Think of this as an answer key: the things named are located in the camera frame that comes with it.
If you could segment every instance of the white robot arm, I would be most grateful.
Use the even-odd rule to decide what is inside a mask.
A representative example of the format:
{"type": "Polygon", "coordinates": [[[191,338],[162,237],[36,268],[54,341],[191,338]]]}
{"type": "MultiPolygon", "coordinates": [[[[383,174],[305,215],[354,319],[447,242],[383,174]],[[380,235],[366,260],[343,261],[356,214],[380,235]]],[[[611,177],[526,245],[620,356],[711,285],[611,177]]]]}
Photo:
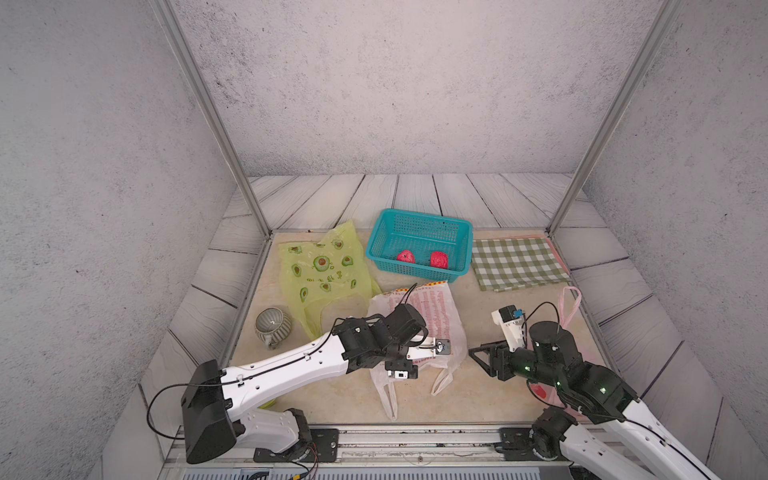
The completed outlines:
{"type": "Polygon", "coordinates": [[[525,316],[515,306],[493,312],[506,340],[470,349],[469,355],[500,380],[522,376],[554,386],[560,400],[613,432],[654,473],[649,474],[592,436],[563,409],[550,406],[531,428],[534,453],[559,455],[583,465],[602,480],[719,480],[674,435],[615,372],[585,362],[573,336],[555,322],[528,328],[533,350],[524,347],[525,316]],[[477,353],[488,355],[488,362],[477,353]]]}
{"type": "MultiPolygon", "coordinates": [[[[205,462],[246,443],[288,461],[300,458],[312,442],[303,413],[270,412],[260,405],[308,383],[381,362],[391,376],[415,379],[419,367],[414,360],[449,354],[450,342],[430,337],[418,310],[401,303],[387,317],[343,319],[317,340],[261,362],[224,370],[216,360],[203,363],[188,384],[176,385],[187,387],[181,398],[187,462],[205,462]]],[[[148,414],[147,423],[154,429],[148,414]]]]}

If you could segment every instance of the striped ceramic mug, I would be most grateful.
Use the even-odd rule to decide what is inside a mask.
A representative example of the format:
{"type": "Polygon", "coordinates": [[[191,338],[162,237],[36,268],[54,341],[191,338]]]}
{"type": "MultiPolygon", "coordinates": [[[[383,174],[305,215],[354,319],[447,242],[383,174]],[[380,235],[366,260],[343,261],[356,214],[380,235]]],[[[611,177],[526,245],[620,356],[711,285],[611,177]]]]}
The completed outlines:
{"type": "Polygon", "coordinates": [[[270,350],[285,340],[292,328],[293,322],[279,308],[268,308],[256,317],[256,335],[270,350]]]}

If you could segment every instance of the red strawberry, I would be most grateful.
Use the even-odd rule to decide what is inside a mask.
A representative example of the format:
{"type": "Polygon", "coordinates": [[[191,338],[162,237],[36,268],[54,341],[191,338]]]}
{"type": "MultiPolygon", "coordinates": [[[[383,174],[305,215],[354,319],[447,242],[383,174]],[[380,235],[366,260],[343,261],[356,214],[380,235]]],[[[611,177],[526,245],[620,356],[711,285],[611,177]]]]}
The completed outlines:
{"type": "Polygon", "coordinates": [[[429,258],[429,266],[435,268],[448,268],[448,255],[443,252],[432,252],[429,258]]]}
{"type": "Polygon", "coordinates": [[[403,250],[400,252],[397,256],[397,260],[400,260],[401,262],[416,263],[416,257],[413,256],[411,250],[403,250]]]}

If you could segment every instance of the yellow plastic bag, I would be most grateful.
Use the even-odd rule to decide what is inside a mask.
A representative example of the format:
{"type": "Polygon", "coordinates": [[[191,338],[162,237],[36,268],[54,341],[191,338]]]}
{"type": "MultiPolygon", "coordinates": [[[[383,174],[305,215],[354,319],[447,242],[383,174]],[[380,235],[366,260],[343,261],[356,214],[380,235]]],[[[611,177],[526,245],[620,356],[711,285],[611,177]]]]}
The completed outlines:
{"type": "Polygon", "coordinates": [[[288,242],[278,248],[283,297],[291,316],[312,339],[323,334],[319,312],[324,306],[350,295],[360,295],[367,303],[382,292],[368,272],[365,250],[351,220],[318,243],[288,242]]]}

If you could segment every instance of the green gingham napkin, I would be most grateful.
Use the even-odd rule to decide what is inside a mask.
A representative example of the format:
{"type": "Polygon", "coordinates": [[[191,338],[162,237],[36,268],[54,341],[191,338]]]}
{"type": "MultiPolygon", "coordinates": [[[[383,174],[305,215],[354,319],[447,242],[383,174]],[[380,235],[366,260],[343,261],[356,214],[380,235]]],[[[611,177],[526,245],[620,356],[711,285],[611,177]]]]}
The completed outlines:
{"type": "Polygon", "coordinates": [[[501,292],[568,281],[568,273],[543,237],[475,240],[472,267],[480,290],[501,292]]]}

